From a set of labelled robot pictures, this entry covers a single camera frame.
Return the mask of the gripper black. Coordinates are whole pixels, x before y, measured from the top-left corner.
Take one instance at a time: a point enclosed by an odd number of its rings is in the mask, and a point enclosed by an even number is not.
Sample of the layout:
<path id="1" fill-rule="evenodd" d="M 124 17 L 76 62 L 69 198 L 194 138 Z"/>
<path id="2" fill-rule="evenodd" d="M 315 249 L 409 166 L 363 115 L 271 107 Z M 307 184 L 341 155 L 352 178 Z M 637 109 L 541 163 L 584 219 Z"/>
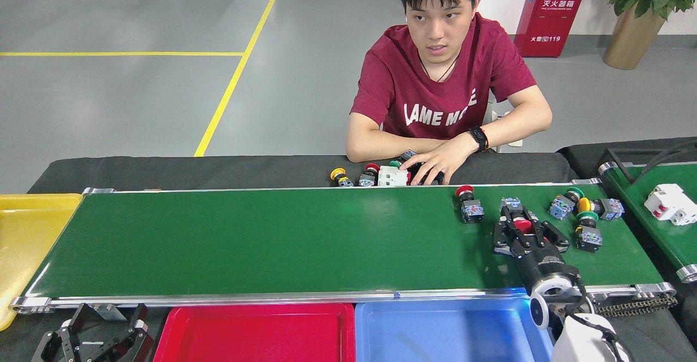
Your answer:
<path id="1" fill-rule="evenodd" d="M 527 234 L 533 236 L 534 243 L 529 248 L 521 243 L 521 208 L 503 208 L 494 227 L 494 252 L 515 258 L 526 290 L 572 289 L 578 270 L 567 265 L 561 255 L 570 247 L 570 239 L 531 210 L 526 210 L 526 216 L 531 222 Z"/>

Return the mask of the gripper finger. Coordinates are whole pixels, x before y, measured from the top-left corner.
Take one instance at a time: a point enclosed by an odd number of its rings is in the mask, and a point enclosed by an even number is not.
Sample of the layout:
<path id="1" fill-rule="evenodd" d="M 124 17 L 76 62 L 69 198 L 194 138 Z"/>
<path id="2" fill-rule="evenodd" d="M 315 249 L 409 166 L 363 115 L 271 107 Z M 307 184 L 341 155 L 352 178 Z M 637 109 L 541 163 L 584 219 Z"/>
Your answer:
<path id="1" fill-rule="evenodd" d="M 145 323 L 147 314 L 144 303 L 137 305 L 127 329 L 98 348 L 97 361 L 145 361 L 154 345 Z"/>
<path id="2" fill-rule="evenodd" d="M 71 319 L 63 322 L 55 332 L 46 332 L 41 338 L 32 361 L 88 361 L 94 360 L 95 345 L 80 341 L 79 334 L 87 318 L 95 310 L 82 303 Z"/>

